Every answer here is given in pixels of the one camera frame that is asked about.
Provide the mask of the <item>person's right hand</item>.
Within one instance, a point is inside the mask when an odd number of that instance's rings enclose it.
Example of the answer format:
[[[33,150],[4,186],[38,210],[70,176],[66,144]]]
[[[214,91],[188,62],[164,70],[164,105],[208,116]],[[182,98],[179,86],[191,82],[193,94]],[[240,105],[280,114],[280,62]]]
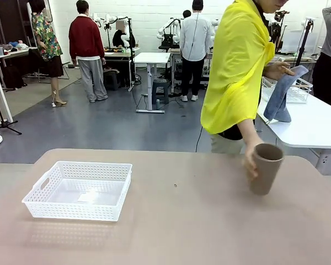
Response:
[[[246,146],[244,159],[243,159],[243,166],[247,170],[247,176],[250,181],[255,179],[258,176],[257,166],[254,162],[254,150],[258,143],[253,142]]]

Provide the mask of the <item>person's left hand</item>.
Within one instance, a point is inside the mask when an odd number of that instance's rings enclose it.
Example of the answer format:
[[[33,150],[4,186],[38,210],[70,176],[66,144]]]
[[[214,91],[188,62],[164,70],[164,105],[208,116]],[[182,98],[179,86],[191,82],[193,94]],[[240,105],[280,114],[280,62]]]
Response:
[[[283,75],[295,75],[295,73],[290,70],[290,64],[287,62],[278,61],[265,66],[263,69],[263,76],[271,80],[278,81]]]

